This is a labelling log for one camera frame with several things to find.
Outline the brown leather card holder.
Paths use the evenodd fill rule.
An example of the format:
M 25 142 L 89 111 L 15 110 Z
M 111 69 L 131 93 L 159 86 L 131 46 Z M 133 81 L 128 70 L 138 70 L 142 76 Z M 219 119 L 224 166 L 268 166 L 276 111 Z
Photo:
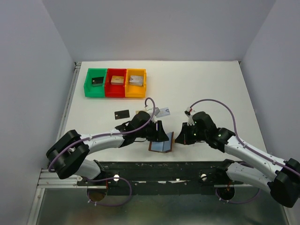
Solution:
M 173 148 L 173 136 L 174 132 L 169 132 L 167 134 L 169 140 L 164 142 L 150 142 L 148 151 L 158 152 L 158 153 L 168 153 L 172 151 Z

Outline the silver VIP credit card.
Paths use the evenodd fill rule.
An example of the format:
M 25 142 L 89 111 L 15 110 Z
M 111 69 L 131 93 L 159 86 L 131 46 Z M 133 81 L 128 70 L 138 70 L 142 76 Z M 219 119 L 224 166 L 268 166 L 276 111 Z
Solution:
M 166 108 L 160 108 L 158 114 L 156 115 L 156 117 L 157 118 L 161 118 L 161 117 L 164 117 L 164 116 L 168 116 L 170 114 L 171 113 L 170 113 L 170 110 L 169 110 L 168 107 L 166 107 Z

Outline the black credit card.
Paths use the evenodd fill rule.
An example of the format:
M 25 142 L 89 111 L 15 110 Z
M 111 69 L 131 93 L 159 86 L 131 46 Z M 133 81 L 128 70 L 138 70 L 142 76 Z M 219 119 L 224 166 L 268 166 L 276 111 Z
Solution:
M 116 120 L 126 119 L 130 118 L 130 112 L 129 110 L 121 110 L 114 112 L 114 116 Z

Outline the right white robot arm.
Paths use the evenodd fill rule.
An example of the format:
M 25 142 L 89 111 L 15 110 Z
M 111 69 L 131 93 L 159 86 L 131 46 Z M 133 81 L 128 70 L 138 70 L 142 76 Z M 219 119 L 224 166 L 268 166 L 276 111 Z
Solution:
M 240 181 L 270 193 L 279 204 L 292 208 L 300 197 L 300 164 L 291 158 L 284 160 L 268 154 L 237 137 L 233 131 L 217 127 L 205 112 L 185 111 L 188 121 L 182 124 L 176 143 L 191 145 L 205 142 L 217 149 L 239 158 L 250 167 L 245 168 L 233 161 L 216 171 L 218 182 Z

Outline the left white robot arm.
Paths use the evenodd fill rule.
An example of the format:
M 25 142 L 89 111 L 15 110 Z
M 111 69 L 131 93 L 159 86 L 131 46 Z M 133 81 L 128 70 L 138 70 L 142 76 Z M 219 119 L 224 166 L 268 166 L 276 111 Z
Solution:
M 74 129 L 69 130 L 47 151 L 48 169 L 55 171 L 60 179 L 77 174 L 87 177 L 93 185 L 99 185 L 104 174 L 96 161 L 89 161 L 86 157 L 101 150 L 128 146 L 137 138 L 151 143 L 170 140 L 162 121 L 154 122 L 150 114 L 140 111 L 132 120 L 116 126 L 109 133 L 80 135 Z

